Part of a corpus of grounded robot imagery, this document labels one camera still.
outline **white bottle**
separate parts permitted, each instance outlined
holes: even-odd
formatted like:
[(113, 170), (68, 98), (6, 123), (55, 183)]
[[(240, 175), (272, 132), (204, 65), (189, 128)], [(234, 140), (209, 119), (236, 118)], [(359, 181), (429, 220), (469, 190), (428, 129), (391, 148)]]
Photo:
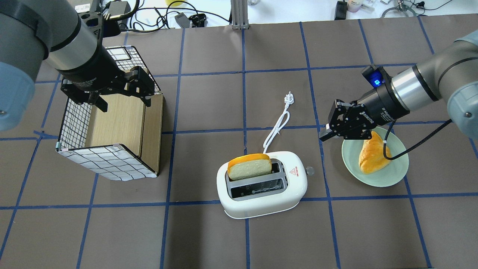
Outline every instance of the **white bottle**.
[(359, 11), (360, 7), (362, 6), (362, 2), (363, 0), (348, 0), (347, 10), (353, 13)]

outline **metal post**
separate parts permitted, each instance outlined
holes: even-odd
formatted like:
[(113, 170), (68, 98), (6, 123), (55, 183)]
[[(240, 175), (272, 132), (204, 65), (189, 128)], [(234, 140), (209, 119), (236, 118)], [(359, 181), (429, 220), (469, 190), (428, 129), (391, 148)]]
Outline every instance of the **metal post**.
[(247, 0), (231, 0), (231, 15), (233, 29), (249, 29)]

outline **white label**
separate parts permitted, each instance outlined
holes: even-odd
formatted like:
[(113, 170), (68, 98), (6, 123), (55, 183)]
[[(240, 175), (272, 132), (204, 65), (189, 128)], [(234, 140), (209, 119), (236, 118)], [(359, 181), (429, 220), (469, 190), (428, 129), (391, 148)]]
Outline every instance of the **white label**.
[(77, 5), (75, 6), (75, 10), (77, 13), (87, 12), (89, 11), (90, 6), (91, 4)]

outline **bread slice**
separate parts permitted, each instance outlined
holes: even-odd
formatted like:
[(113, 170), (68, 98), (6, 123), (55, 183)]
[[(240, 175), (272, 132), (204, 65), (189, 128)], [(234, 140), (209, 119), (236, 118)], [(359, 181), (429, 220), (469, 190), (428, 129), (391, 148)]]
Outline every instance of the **bread slice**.
[(228, 175), (232, 181), (267, 175), (271, 171), (271, 158), (262, 153), (237, 157), (228, 164)]
[[(390, 149), (386, 148), (387, 156), (391, 156)], [(358, 157), (358, 165), (364, 174), (377, 172), (390, 163), (383, 156), (383, 140), (380, 135), (372, 131), (372, 139), (364, 140)]]

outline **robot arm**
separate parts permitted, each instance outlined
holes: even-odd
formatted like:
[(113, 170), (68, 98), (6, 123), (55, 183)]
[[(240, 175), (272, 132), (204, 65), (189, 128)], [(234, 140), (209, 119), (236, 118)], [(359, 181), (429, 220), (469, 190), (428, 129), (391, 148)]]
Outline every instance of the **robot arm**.
[(394, 78), (382, 67), (362, 74), (375, 87), (350, 103), (337, 99), (319, 138), (370, 139), (370, 131), (441, 98), (462, 133), (478, 139), (478, 30)]
[(117, 27), (115, 20), (122, 18), (78, 15), (66, 0), (0, 1), (0, 131), (20, 122), (44, 59), (63, 75), (61, 90), (76, 103), (105, 112), (108, 104), (100, 95), (120, 93), (150, 106), (154, 82), (149, 72), (141, 67), (120, 70), (101, 45), (108, 36), (105, 28), (111, 29), (103, 23)]

